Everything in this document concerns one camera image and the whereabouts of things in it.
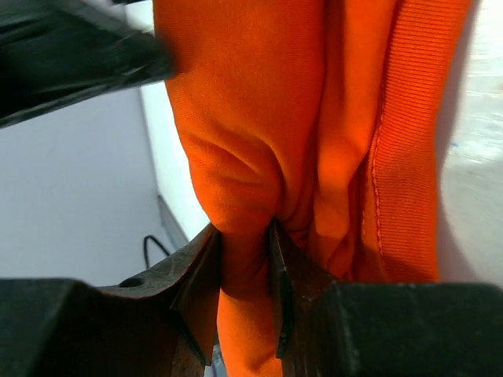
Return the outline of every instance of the black mechanical part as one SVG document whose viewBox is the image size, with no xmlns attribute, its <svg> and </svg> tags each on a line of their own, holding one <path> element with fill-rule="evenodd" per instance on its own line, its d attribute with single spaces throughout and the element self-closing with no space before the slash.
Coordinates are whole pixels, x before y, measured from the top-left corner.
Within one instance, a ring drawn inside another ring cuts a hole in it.
<svg viewBox="0 0 503 377">
<path fill-rule="evenodd" d="M 143 2 L 144 0 L 112 0 L 114 4 L 134 4 L 135 2 Z"/>
<path fill-rule="evenodd" d="M 0 128 L 172 75 L 167 46 L 81 0 L 0 0 Z"/>
<path fill-rule="evenodd" d="M 357 284 L 270 228 L 285 377 L 503 375 L 503 292 L 485 284 Z"/>
<path fill-rule="evenodd" d="M 0 280 L 0 375 L 201 377 L 216 336 L 220 249 L 209 225 L 116 287 Z"/>
</svg>

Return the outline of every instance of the stitched seam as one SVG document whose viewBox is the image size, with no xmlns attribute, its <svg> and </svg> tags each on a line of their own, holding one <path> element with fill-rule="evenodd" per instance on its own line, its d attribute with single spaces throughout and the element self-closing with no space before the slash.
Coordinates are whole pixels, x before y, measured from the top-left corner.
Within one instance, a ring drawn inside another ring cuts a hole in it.
<svg viewBox="0 0 503 377">
<path fill-rule="evenodd" d="M 374 148 L 374 154 L 372 156 L 372 183 L 374 189 L 374 196 L 376 197 L 376 227 L 377 227 L 377 247 L 379 249 L 379 254 L 381 258 L 381 262 L 383 264 L 384 270 L 386 271 L 386 262 L 384 261 L 384 252 L 383 252 L 383 242 L 380 231 L 380 201 L 379 201 L 379 190 L 377 189 L 377 174 L 376 174 L 376 159 L 377 153 L 379 152 L 379 143 L 380 143 L 380 133 L 383 125 L 384 119 L 384 82 L 385 78 L 383 78 L 383 84 L 380 88 L 380 116 L 379 116 L 379 124 L 377 125 L 376 130 L 376 147 Z"/>
</svg>

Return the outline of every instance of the white wall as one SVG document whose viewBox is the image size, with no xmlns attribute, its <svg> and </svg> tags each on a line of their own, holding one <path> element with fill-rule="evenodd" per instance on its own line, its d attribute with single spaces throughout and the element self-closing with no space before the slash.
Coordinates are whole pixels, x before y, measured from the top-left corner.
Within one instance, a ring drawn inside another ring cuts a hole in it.
<svg viewBox="0 0 503 377">
<path fill-rule="evenodd" d="M 0 276 L 119 283 L 168 243 L 156 195 L 138 89 L 0 130 Z"/>
<path fill-rule="evenodd" d="M 503 2 L 479 0 L 437 122 L 439 267 L 503 287 Z"/>
<path fill-rule="evenodd" d="M 128 20 L 145 30 L 153 29 L 152 2 L 127 6 Z M 192 187 L 189 162 L 174 126 L 173 112 L 163 83 L 143 86 L 145 109 L 159 190 L 174 217 L 191 240 L 208 223 Z"/>
</svg>

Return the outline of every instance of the orange cloth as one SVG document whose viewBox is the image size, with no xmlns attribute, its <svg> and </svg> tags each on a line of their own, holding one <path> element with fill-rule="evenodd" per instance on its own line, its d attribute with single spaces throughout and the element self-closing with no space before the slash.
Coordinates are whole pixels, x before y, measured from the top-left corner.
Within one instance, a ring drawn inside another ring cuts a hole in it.
<svg viewBox="0 0 503 377">
<path fill-rule="evenodd" d="M 348 280 L 438 279 L 436 112 L 469 0 L 155 0 L 197 197 L 222 231 L 231 377 L 279 376 L 273 217 Z"/>
</svg>

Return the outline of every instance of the black cable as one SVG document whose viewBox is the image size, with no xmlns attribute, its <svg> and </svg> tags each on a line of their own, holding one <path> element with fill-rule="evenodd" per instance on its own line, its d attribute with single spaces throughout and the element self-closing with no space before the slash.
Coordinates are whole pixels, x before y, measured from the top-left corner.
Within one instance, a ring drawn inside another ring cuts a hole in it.
<svg viewBox="0 0 503 377">
<path fill-rule="evenodd" d="M 155 237 L 153 236 L 152 234 L 146 236 L 144 239 L 143 239 L 143 258 L 145 260 L 145 266 L 147 267 L 147 269 L 150 268 L 150 260 L 149 260 L 149 240 L 153 241 L 153 243 L 155 243 L 160 250 L 163 251 L 163 253 L 169 257 L 170 256 L 170 252 L 167 250 L 167 248 Z"/>
</svg>

